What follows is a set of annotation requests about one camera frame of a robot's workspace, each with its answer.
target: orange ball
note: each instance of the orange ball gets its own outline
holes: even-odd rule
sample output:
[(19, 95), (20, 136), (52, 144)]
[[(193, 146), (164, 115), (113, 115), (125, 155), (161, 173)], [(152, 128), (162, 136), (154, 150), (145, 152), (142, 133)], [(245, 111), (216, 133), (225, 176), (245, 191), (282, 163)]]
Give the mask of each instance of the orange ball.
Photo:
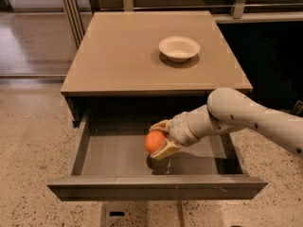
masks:
[(162, 145), (166, 135), (162, 131), (151, 131), (145, 137), (144, 147), (150, 154), (154, 153)]

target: bowl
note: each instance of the bowl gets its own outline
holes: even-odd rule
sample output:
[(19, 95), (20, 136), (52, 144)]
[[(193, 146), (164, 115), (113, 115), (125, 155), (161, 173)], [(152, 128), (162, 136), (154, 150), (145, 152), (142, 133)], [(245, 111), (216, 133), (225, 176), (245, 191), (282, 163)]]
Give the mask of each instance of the bowl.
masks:
[(197, 55), (200, 46), (188, 37), (171, 36), (159, 44), (160, 51), (174, 62), (185, 62)]

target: white robotic arm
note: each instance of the white robotic arm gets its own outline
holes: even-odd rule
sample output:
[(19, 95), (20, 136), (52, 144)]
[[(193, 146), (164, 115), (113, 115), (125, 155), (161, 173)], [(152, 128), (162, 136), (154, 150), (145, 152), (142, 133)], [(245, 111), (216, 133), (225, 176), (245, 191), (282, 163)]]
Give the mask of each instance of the white robotic arm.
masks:
[(167, 133), (165, 144), (151, 155), (166, 158), (201, 138), (250, 128), (303, 159), (303, 118), (265, 108), (239, 91), (214, 90), (207, 104), (151, 126)]

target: open drawer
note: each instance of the open drawer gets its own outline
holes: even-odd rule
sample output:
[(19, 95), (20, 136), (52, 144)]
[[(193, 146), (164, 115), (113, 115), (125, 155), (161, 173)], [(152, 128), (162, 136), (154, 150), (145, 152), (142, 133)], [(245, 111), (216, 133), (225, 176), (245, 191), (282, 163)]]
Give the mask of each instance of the open drawer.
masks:
[(254, 198), (267, 183), (245, 172), (229, 134), (161, 161), (144, 149), (152, 124), (202, 104), (191, 96), (89, 98), (68, 173), (47, 186), (62, 201)]

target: speckled floor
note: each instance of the speckled floor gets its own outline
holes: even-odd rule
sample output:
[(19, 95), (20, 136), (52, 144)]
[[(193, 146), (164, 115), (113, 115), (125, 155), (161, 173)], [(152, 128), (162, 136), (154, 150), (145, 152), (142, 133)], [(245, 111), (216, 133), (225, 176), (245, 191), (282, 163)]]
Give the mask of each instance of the speckled floor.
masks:
[[(11, 14), (9, 16), (13, 23), (18, 22)], [(61, 21), (59, 26), (64, 25), (63, 15), (54, 16), (54, 21)], [(39, 19), (28, 17), (29, 21)], [(39, 24), (35, 26), (35, 31), (39, 31)], [(47, 29), (37, 39), (44, 34), (47, 34)], [(57, 49), (67, 44), (73, 46), (69, 40), (71, 38), (66, 35), (61, 45), (56, 45)], [(11, 53), (9, 47), (5, 48), (7, 53)], [(7, 53), (1, 50), (1, 72), (3, 68), (8, 69), (6, 65), (1, 67), (3, 61), (10, 60)], [(66, 63), (73, 53), (75, 49), (70, 48), (62, 56)], [(60, 68), (63, 70), (68, 66), (63, 64)], [(248, 173), (269, 182), (251, 201), (59, 201), (45, 182), (64, 176), (77, 134), (60, 94), (61, 86), (59, 81), (0, 80), (1, 227), (302, 226), (303, 162), (247, 129), (234, 133), (235, 143), (244, 157)], [(125, 216), (110, 216), (109, 213), (114, 211), (123, 211)]]

